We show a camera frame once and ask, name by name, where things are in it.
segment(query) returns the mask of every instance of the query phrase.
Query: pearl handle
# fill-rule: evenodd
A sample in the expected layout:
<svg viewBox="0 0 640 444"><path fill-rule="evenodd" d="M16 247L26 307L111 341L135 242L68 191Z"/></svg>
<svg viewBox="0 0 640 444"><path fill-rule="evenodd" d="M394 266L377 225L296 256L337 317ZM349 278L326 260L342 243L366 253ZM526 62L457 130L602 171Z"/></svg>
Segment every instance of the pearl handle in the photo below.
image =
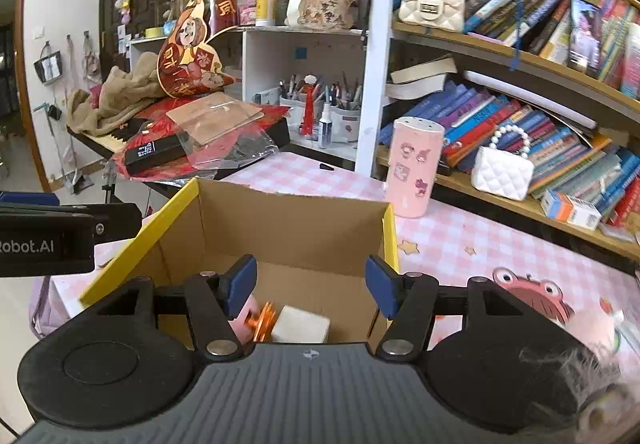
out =
<svg viewBox="0 0 640 444"><path fill-rule="evenodd" d="M523 159L528 158L529 151L531 151L531 140L529 139L529 134L527 134L527 132L525 132L522 128L516 126L515 124L509 124L508 126L502 126L498 128L498 130L494 132L494 136L491 138L491 144L489 145L489 148L491 148L492 150L497 150L497 145L500 141L500 138L507 132L516 132L520 134L520 137L522 137L522 140L524 141L524 146L520 150L520 156Z"/></svg>

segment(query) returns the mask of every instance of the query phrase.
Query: quilted white purse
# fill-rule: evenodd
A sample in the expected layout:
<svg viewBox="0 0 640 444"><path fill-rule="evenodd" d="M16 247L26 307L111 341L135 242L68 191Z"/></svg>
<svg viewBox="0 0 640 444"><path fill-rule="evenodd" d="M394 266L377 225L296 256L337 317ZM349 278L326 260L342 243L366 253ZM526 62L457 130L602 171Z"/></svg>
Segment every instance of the quilted white purse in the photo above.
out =
<svg viewBox="0 0 640 444"><path fill-rule="evenodd" d="M522 136L524 146L520 155L496 148L502 134L507 132L518 132ZM496 130L489 147L478 150L471 173L473 187L508 199L524 200L533 177L533 163L528 159L530 144L529 135L522 128L502 126Z"/></svg>
<svg viewBox="0 0 640 444"><path fill-rule="evenodd" d="M413 25L462 32L465 0L402 0L398 18Z"/></svg>

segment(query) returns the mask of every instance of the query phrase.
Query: metal screw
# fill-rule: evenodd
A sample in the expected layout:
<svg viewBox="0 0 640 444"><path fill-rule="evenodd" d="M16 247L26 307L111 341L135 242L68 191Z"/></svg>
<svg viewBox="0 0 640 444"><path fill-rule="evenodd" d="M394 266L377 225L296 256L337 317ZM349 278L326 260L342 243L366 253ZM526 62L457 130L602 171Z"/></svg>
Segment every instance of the metal screw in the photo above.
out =
<svg viewBox="0 0 640 444"><path fill-rule="evenodd" d="M382 349L390 356L405 356L414 349L406 339L389 339L382 343Z"/></svg>
<svg viewBox="0 0 640 444"><path fill-rule="evenodd" d="M207 352L212 356L229 356L238 350L238 345L228 339L216 339L207 344Z"/></svg>

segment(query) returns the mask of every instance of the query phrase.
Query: beige blanket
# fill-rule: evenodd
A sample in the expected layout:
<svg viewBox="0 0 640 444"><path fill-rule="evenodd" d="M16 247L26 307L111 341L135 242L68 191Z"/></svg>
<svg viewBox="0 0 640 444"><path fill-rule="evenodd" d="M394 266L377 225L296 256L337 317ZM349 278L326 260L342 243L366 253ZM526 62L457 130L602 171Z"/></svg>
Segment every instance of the beige blanket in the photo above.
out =
<svg viewBox="0 0 640 444"><path fill-rule="evenodd" d="M131 73L113 67L102 86L98 108L92 108L90 94L76 90L66 104L68 127L76 134L106 135L163 97L157 63L158 55L145 52Z"/></svg>

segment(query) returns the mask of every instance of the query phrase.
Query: gray ribbed surface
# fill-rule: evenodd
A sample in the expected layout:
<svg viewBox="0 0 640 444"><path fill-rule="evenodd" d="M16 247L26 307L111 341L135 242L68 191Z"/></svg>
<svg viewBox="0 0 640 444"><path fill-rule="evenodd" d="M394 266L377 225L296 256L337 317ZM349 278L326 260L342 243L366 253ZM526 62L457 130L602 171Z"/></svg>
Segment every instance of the gray ribbed surface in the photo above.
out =
<svg viewBox="0 0 640 444"><path fill-rule="evenodd" d="M319 352L310 360L304 354ZM558 442L558 438L549 438ZM89 432L41 422L20 444L539 443L478 429L441 407L410 366L364 344L257 345L212 364L182 402L125 429Z"/></svg>

